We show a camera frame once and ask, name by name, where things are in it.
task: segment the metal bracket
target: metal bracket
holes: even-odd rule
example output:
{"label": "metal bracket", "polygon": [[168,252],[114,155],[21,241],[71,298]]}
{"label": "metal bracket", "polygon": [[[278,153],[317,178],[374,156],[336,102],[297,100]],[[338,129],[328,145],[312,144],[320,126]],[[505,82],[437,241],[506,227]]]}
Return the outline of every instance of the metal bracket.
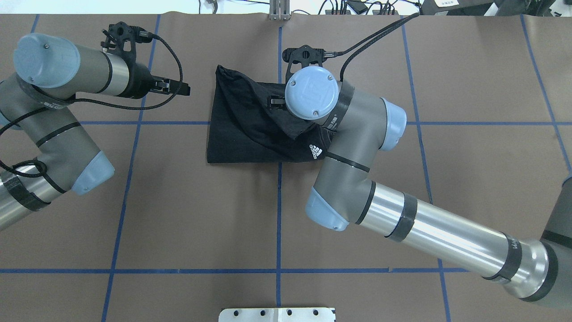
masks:
{"label": "metal bracket", "polygon": [[290,0],[270,0],[270,20],[290,20]]}
{"label": "metal bracket", "polygon": [[335,322],[335,308],[225,309],[219,322]]}

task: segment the light blue joint cap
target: light blue joint cap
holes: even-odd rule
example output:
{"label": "light blue joint cap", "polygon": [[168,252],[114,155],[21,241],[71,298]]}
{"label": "light blue joint cap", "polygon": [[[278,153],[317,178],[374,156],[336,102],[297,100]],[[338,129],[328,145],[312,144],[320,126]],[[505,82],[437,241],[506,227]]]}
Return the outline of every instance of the light blue joint cap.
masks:
{"label": "light blue joint cap", "polygon": [[100,151],[81,172],[71,189],[78,195],[86,194],[111,178],[114,173],[115,168],[105,153]]}
{"label": "light blue joint cap", "polygon": [[304,120],[317,120],[336,106],[340,89],[326,68],[309,66],[298,70],[286,84],[286,106]]}
{"label": "light blue joint cap", "polygon": [[306,203],[306,214],[314,222],[335,231],[342,231],[349,222],[337,213],[332,206],[312,187],[310,198]]}
{"label": "light blue joint cap", "polygon": [[80,52],[65,38],[31,33],[18,41],[14,67],[27,83],[43,88],[60,87],[79,70]]}
{"label": "light blue joint cap", "polygon": [[407,125],[407,114],[403,108],[390,103],[386,99],[382,98],[383,102],[386,104],[387,111],[387,129],[386,138],[383,140],[382,147],[380,150],[389,151],[399,143],[399,139],[403,136],[405,132],[405,126]]}

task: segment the power strip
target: power strip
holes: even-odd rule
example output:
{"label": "power strip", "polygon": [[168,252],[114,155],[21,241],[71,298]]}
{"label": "power strip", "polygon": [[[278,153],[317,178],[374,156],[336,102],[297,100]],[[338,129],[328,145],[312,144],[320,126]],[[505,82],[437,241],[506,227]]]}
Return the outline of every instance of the power strip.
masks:
{"label": "power strip", "polygon": [[[325,11],[326,14],[332,14],[332,15],[342,15],[341,10],[326,10]],[[352,14],[351,11],[347,10],[345,12],[345,14]]]}

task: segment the silver metal tube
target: silver metal tube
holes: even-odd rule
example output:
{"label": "silver metal tube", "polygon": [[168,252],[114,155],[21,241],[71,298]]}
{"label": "silver metal tube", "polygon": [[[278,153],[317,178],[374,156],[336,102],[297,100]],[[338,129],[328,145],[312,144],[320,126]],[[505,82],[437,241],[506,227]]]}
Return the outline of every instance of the silver metal tube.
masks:
{"label": "silver metal tube", "polygon": [[[35,166],[21,167],[18,171],[28,174],[38,173]],[[18,178],[28,192],[33,193],[36,197],[46,203],[51,202],[62,195],[43,177],[24,178],[19,176]],[[14,197],[8,192],[8,189],[4,186],[4,183],[0,180],[0,231],[8,228],[20,219],[29,215],[31,212],[31,210],[14,199]]]}
{"label": "silver metal tube", "polygon": [[0,231],[8,228],[32,211],[22,206],[0,183]]}
{"label": "silver metal tube", "polygon": [[548,274],[548,254],[541,242],[535,239],[521,241],[522,262],[505,290],[519,299],[534,294],[544,283]]}
{"label": "silver metal tube", "polygon": [[[403,193],[377,184],[360,225],[390,235],[399,223],[403,203]],[[423,201],[418,201],[415,222],[403,243],[484,277],[501,270],[509,251],[504,234]]]}
{"label": "silver metal tube", "polygon": [[403,203],[403,193],[382,184],[376,184],[371,206],[360,226],[388,236],[399,223]]}
{"label": "silver metal tube", "polygon": [[403,242],[484,277],[497,274],[509,252],[504,234],[423,201]]}
{"label": "silver metal tube", "polygon": [[123,93],[125,88],[127,88],[127,84],[129,83],[129,68],[121,57],[107,53],[105,55],[107,55],[111,63],[112,73],[109,85],[101,94],[117,96]]}

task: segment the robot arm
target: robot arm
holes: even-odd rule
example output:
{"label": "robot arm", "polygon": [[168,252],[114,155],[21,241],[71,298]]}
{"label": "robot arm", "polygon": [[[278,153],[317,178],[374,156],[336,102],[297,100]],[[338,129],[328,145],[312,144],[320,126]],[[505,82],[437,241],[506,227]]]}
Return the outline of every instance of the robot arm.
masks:
{"label": "robot arm", "polygon": [[[0,230],[69,190],[85,194],[113,175],[105,154],[67,108],[83,100],[75,100],[76,92],[133,99],[148,92],[190,94],[188,84],[152,76],[136,63],[135,43],[151,42],[153,34],[123,22],[104,33],[102,47],[108,52],[44,34],[20,39],[14,53],[17,72],[0,82],[0,123],[5,125],[0,133],[17,125],[42,153],[12,168],[3,164]],[[131,50],[126,52],[128,41]]]}
{"label": "robot arm", "polygon": [[336,131],[306,205],[310,219],[342,231],[350,223],[502,284],[529,302],[572,307],[572,179],[563,185],[540,241],[519,240],[367,179],[378,150],[402,136],[405,112],[327,70],[310,66],[286,86],[296,116]]}

